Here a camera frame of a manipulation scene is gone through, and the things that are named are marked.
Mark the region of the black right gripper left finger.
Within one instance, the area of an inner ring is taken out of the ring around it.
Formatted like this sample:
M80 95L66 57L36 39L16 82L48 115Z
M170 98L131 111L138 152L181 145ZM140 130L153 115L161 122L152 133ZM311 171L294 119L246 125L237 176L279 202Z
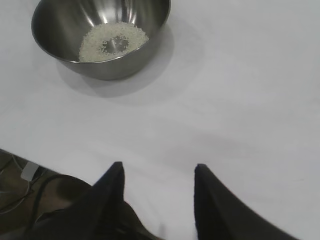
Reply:
M47 178L35 197L27 225L4 235L6 240L114 240L119 213L124 202L125 172L114 162L103 176L69 207L51 218L36 222L43 193L55 179L71 179L57 174Z

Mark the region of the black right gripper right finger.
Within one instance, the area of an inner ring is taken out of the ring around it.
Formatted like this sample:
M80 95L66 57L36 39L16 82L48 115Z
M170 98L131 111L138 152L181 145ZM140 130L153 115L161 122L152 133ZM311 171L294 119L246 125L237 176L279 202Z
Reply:
M238 199L205 165L194 170L194 218L199 240L294 240Z

